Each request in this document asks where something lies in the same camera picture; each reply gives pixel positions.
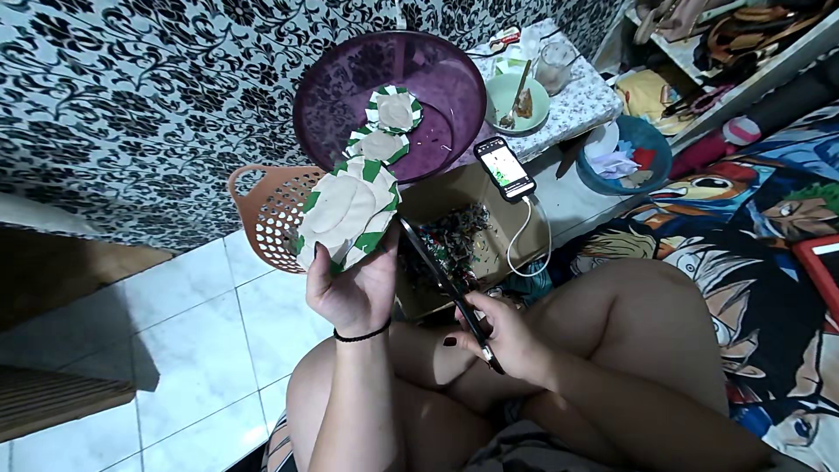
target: floral wallpaper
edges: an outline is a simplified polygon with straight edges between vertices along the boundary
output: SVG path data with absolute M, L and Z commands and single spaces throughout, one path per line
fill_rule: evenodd
M 193 249 L 240 228 L 227 176 L 308 165 L 291 103 L 307 66 L 368 31 L 463 48 L 547 16 L 586 55 L 616 0 L 0 0 L 0 191 L 99 239 Z

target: drinking glass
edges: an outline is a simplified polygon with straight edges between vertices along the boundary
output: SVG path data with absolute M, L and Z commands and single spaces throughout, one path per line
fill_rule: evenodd
M 571 83 L 571 66 L 579 57 L 564 43 L 550 43 L 542 48 L 536 65 L 536 81 L 554 96 Z

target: hand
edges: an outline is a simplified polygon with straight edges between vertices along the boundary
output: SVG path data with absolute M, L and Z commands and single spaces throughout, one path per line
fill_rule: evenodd
M 485 319 L 492 325 L 489 346 L 507 375 L 547 388 L 554 353 L 530 332 L 518 310 L 501 299 L 476 291 L 467 293 L 465 298 L 487 315 Z M 459 309 L 455 310 L 455 317 L 468 330 Z M 456 340 L 455 346 L 458 348 L 467 349 L 483 360 L 481 347 L 471 332 L 452 333 L 449 338 Z M 449 338 L 444 340 L 445 345 L 451 345 Z
M 382 238 L 384 252 L 369 254 L 335 278 L 329 250 L 315 244 L 315 260 L 306 276 L 306 303 L 335 325 L 338 334 L 356 338 L 380 329 L 388 321 L 396 292 L 396 249 L 399 228 L 394 224 Z

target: spoon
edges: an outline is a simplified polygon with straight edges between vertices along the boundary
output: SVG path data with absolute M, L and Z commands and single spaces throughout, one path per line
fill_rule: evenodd
M 513 107 L 510 108 L 509 113 L 501 117 L 498 121 L 498 124 L 501 125 L 502 128 L 513 129 L 516 127 L 516 120 L 513 118 L 513 113 L 515 113 L 516 107 L 519 105 L 519 97 L 521 97 L 522 89 L 524 88 L 524 81 L 527 79 L 528 72 L 530 72 L 530 59 L 528 59 L 527 64 L 524 65 L 524 73 L 522 74 L 521 82 L 519 82 L 519 89 L 516 91 L 516 99 L 513 100 Z

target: blue bowl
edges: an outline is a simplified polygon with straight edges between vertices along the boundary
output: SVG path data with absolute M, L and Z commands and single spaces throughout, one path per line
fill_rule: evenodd
M 673 165 L 673 151 L 670 149 L 667 139 L 655 126 L 641 118 L 622 115 L 618 117 L 617 121 L 621 140 L 631 142 L 635 149 L 644 148 L 655 151 L 655 158 L 649 167 L 653 176 L 638 188 L 626 188 L 621 185 L 619 179 L 604 179 L 595 174 L 591 166 L 588 165 L 585 151 L 580 149 L 576 162 L 580 180 L 588 188 L 602 195 L 635 195 L 658 189 L 667 180 L 670 167 Z

